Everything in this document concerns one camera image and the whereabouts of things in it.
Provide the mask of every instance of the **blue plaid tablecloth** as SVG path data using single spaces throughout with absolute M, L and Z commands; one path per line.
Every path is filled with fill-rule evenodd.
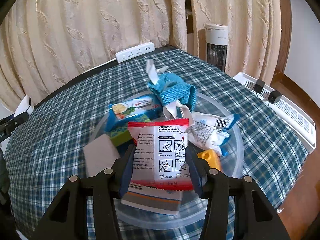
M 278 207 L 293 187 L 307 151 L 291 129 L 255 95 L 212 65 L 174 49 L 104 70 L 62 91 L 34 111 L 12 134 L 5 159 L 12 208 L 19 230 L 32 235 L 57 192 L 69 176 L 85 177 L 83 147 L 108 105 L 147 89 L 147 58 L 229 111 L 241 116 L 244 142 L 243 174 L 252 176 L 272 205 Z M 94 239 L 92 202 L 88 234 Z M 233 236 L 234 210 L 229 205 L 227 239 Z M 149 230 L 119 222 L 124 239 L 198 239 L 203 221 L 171 230 Z

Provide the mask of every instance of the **blue food box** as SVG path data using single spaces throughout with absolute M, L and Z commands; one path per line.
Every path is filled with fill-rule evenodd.
M 145 114 L 150 120 L 160 117 L 162 105 L 155 94 L 144 95 L 129 101 L 109 106 L 109 117 L 105 131 L 109 132 L 117 126 L 135 121 Z

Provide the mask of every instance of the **blue cloth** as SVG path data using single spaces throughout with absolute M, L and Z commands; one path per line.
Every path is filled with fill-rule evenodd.
M 163 106 L 176 100 L 187 106 L 192 112 L 196 106 L 197 90 L 196 87 L 187 84 L 181 77 L 174 73 L 164 73 L 159 77 L 156 85 L 148 83 L 151 92 L 155 93 Z

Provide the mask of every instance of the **electrical outlet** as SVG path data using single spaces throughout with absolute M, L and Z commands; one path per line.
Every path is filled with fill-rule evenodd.
M 155 50 L 155 45 L 152 42 L 147 42 L 147 43 L 140 44 L 138 46 L 125 49 L 123 51 L 116 53 L 116 59 L 120 63 L 154 50 Z

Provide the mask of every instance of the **yellow block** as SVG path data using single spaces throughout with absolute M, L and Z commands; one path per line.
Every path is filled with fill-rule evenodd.
M 217 170 L 222 171 L 220 158 L 214 150 L 209 149 L 204 152 L 200 152 L 197 155 L 200 159 L 206 160 L 210 168 L 216 168 Z

